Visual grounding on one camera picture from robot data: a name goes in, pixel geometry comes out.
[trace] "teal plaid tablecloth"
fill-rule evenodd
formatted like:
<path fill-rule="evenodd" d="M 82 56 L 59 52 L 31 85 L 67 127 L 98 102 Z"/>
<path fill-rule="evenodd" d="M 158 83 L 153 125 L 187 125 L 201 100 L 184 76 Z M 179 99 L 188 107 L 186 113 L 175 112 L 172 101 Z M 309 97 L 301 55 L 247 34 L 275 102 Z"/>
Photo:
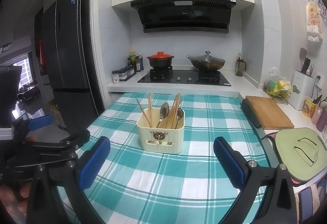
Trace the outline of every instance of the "teal plaid tablecloth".
<path fill-rule="evenodd" d="M 153 94 L 153 106 L 175 95 Z M 89 127 L 90 141 L 106 136 L 111 151 L 93 185 L 85 190 L 93 207 L 110 224 L 217 224 L 239 191 L 231 185 L 213 152 L 218 136 L 247 160 L 268 166 L 266 155 L 237 98 L 182 95 L 185 111 L 183 151 L 180 154 L 145 152 L 141 148 L 136 121 L 147 107 L 147 94 L 125 93 Z M 68 215 L 78 223 L 60 188 Z M 245 223 L 253 220 L 263 197 L 260 188 Z"/>

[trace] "refrigerator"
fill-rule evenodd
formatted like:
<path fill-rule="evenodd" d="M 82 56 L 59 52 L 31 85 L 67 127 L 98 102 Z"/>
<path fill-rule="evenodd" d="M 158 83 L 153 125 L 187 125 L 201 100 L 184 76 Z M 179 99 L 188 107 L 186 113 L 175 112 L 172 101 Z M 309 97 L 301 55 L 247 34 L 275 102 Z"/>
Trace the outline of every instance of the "refrigerator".
<path fill-rule="evenodd" d="M 72 135 L 86 129 L 103 111 L 85 66 L 81 0 L 57 0 L 42 18 L 45 61 L 55 102 Z"/>

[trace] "plastic bag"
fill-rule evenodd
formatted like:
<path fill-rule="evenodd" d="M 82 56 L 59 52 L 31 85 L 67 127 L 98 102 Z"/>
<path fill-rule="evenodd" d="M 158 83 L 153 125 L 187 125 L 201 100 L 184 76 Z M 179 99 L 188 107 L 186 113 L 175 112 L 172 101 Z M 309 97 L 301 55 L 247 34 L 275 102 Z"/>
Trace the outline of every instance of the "plastic bag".
<path fill-rule="evenodd" d="M 287 81 L 279 69 L 272 68 L 269 71 L 269 77 L 264 81 L 267 93 L 272 96 L 278 96 L 291 90 L 291 83 Z"/>
<path fill-rule="evenodd" d="M 323 39 L 323 37 L 320 28 L 321 19 L 318 4 L 313 1 L 307 3 L 306 15 L 308 40 L 312 42 L 320 42 L 320 39 Z"/>

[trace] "window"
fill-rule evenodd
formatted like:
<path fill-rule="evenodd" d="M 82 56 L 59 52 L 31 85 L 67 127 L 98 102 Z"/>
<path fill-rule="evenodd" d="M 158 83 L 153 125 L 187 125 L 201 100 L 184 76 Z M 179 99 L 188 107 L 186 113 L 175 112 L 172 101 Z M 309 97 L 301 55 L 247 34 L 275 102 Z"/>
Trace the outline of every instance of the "window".
<path fill-rule="evenodd" d="M 13 66 L 22 66 L 22 74 L 21 74 L 21 80 L 19 82 L 19 88 L 33 81 L 31 75 L 31 69 L 29 67 L 28 57 L 26 57 L 21 61 L 18 61 L 17 63 L 14 63 Z"/>

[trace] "human hand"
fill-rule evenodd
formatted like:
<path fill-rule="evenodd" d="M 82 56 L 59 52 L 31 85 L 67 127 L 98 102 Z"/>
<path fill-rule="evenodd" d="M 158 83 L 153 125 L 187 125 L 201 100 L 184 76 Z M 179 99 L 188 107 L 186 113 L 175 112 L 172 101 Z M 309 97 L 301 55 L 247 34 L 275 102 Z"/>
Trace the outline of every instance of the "human hand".
<path fill-rule="evenodd" d="M 27 212 L 27 198 L 29 196 L 29 192 L 31 190 L 31 183 L 24 185 L 19 193 L 24 198 L 24 200 L 17 203 L 15 198 L 14 192 L 8 186 L 0 186 L 0 200 L 5 206 L 6 210 L 10 214 L 14 214 L 15 209 L 13 208 L 14 205 L 17 206 L 19 212 L 26 214 Z"/>

